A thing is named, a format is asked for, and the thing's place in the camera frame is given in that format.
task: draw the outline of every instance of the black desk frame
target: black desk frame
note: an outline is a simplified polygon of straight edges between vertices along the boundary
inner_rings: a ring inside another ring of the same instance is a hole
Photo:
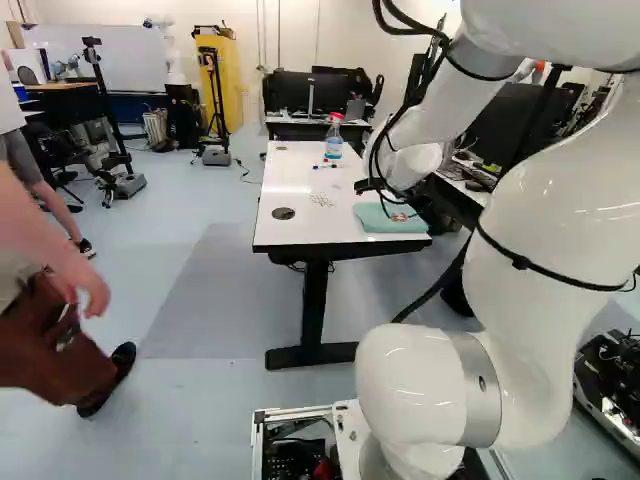
[[[268,350],[265,353],[265,368],[280,370],[353,362],[358,342],[322,343],[331,262],[418,252],[429,245],[430,238],[393,242],[254,246],[254,253],[268,253],[275,264],[290,265],[296,261],[305,263],[300,344]]]

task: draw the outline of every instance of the computer monitor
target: computer monitor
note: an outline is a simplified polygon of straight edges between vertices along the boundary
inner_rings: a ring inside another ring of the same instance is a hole
[[[273,72],[269,89],[275,110],[286,108],[289,112],[306,112],[309,107],[310,78],[313,78],[313,74],[307,72]]]
[[[351,99],[351,79],[343,73],[313,73],[313,111],[321,113],[347,111]]]
[[[342,73],[276,71],[268,81],[269,110],[286,108],[289,112],[309,108],[309,84],[313,80],[313,111],[345,112],[350,99],[349,76]]]
[[[510,169],[556,141],[555,132],[571,114],[573,91],[556,88],[531,130],[521,158],[514,159],[542,86],[507,83],[467,128],[464,145],[485,162]]]

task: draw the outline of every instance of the keyboard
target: keyboard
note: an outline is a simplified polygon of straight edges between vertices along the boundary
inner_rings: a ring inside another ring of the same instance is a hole
[[[473,180],[482,185],[487,191],[493,192],[493,189],[496,188],[496,184],[498,183],[498,179],[489,173],[485,173],[482,170],[477,168],[471,168],[464,165],[461,165],[460,168],[464,173],[469,175]]]

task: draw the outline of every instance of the person's hand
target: person's hand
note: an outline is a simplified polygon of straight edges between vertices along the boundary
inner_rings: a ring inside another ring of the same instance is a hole
[[[67,303],[78,303],[78,289],[87,292],[89,303],[84,311],[86,318],[101,316],[111,300],[109,286],[89,261],[79,254],[70,256],[62,266],[58,266],[50,279]]]

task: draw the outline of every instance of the wheel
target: wheel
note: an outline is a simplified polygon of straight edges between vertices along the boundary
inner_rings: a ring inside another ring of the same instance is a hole
[[[109,188],[104,192],[104,200],[102,200],[102,206],[104,208],[111,208],[112,203],[113,203],[113,190]]]

